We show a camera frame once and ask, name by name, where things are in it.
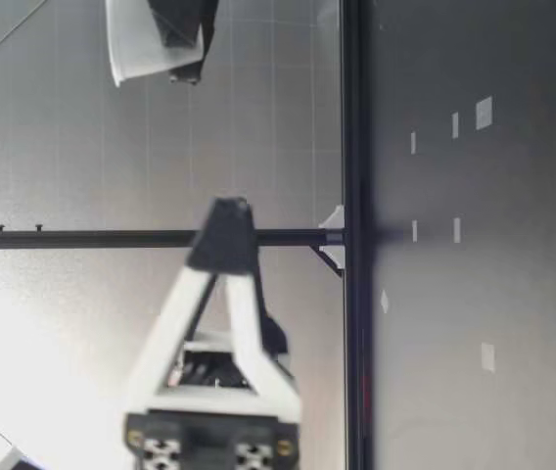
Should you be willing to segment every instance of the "gray wall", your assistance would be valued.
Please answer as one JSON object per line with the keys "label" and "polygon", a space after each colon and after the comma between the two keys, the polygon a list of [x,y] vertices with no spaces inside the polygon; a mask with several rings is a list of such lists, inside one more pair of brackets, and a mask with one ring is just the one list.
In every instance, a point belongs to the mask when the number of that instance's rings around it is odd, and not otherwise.
{"label": "gray wall", "polygon": [[377,468],[556,469],[556,1],[367,4]]}
{"label": "gray wall", "polygon": [[[36,3],[0,0],[0,36]],[[7,229],[197,227],[214,195],[247,196],[258,226],[309,227],[341,203],[334,2],[222,0],[195,88],[158,75],[116,89],[105,38],[103,0],[50,0],[0,48]],[[0,253],[0,429],[25,453],[129,468],[119,400],[183,258]],[[341,469],[342,283],[309,250],[261,264],[306,403],[302,468]],[[219,289],[208,322],[224,317]]]}

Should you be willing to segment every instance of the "black object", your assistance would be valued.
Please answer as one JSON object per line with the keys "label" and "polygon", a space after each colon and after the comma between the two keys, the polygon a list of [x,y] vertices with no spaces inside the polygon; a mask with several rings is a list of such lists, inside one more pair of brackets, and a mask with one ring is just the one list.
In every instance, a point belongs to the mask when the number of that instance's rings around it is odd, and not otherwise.
{"label": "black object", "polygon": [[186,264],[194,269],[214,274],[207,292],[200,302],[193,326],[189,330],[188,339],[195,333],[214,287],[216,276],[219,274],[250,274],[255,279],[263,348],[273,356],[288,352],[287,336],[275,320],[269,316],[265,306],[254,218],[252,208],[246,200],[215,200],[207,222],[198,234]]}
{"label": "black object", "polygon": [[341,2],[343,154],[346,210],[346,404],[347,468],[370,470],[372,452],[372,282],[374,230],[371,151],[368,148],[371,91],[368,25],[371,2]]}
{"label": "black object", "polygon": [[[103,248],[186,248],[196,238],[196,230],[86,230],[86,231],[5,231],[0,225],[0,250],[67,250]],[[262,247],[311,247],[341,245],[341,229],[260,229],[255,232]]]}
{"label": "black object", "polygon": [[171,81],[182,81],[191,84],[198,84],[202,79],[202,70],[204,63],[207,60],[212,39],[215,35],[215,16],[217,14],[217,7],[219,0],[205,0],[205,7],[202,15],[202,36],[204,39],[204,55],[202,59],[193,64],[182,66],[177,69],[172,69],[169,72],[169,79]]}
{"label": "black object", "polygon": [[187,265],[214,274],[248,274],[255,271],[256,256],[250,206],[242,199],[218,199]]}
{"label": "black object", "polygon": [[250,387],[230,352],[185,352],[179,385],[225,389]]}
{"label": "black object", "polygon": [[15,467],[13,467],[13,470],[41,470],[41,469],[38,468],[38,467],[35,467],[31,463],[21,461]]}
{"label": "black object", "polygon": [[140,462],[155,457],[144,450],[146,440],[163,448],[176,443],[179,451],[168,457],[194,470],[262,468],[245,461],[241,446],[255,462],[265,455],[265,466],[274,470],[294,470],[300,459],[298,426],[275,418],[162,411],[128,415],[125,443]]}
{"label": "black object", "polygon": [[206,0],[148,0],[148,3],[164,47],[196,45]]}

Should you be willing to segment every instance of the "metal bar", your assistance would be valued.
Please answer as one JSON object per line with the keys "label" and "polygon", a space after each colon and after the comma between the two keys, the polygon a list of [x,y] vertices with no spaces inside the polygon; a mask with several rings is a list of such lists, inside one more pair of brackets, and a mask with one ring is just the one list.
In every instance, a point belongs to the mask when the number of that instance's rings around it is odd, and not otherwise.
{"label": "metal bar", "polygon": [[326,255],[324,252],[322,252],[319,247],[310,247],[313,252],[323,261],[324,264],[326,264],[328,267],[330,267],[330,269],[337,274],[339,277],[344,277],[344,272],[337,268],[337,265],[335,264],[334,261],[332,261],[332,259]]}
{"label": "metal bar", "polygon": [[346,422],[347,468],[373,463],[372,330],[374,212],[367,110],[371,2],[341,2],[344,199],[346,207]]}
{"label": "metal bar", "polygon": [[[185,248],[190,247],[196,230],[118,231],[0,231],[0,250],[105,249],[105,248]],[[341,245],[343,230],[266,229],[257,230],[261,247],[309,247]]]}

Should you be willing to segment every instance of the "black metal rod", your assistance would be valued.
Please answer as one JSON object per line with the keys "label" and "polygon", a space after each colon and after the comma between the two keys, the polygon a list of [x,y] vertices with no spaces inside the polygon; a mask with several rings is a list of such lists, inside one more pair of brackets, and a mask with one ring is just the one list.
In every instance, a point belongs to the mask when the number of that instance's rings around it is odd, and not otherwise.
{"label": "black metal rod", "polygon": [[371,149],[368,110],[371,2],[341,2],[344,200],[346,207],[346,422],[347,468],[373,462],[373,256]]}
{"label": "black metal rod", "polygon": [[[261,247],[310,247],[341,245],[343,230],[321,228],[257,230]],[[0,231],[0,250],[67,250],[106,248],[190,247],[196,230],[103,230],[103,231]]]}

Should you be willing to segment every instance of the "screw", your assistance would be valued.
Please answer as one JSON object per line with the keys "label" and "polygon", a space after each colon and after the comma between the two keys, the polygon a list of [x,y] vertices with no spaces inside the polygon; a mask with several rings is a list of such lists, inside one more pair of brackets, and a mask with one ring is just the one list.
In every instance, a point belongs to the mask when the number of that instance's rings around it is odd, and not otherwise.
{"label": "screw", "polygon": [[140,431],[128,431],[128,443],[133,447],[140,447],[143,444],[143,433]]}
{"label": "screw", "polygon": [[293,453],[294,447],[289,441],[282,440],[278,441],[276,451],[281,457],[288,457]]}

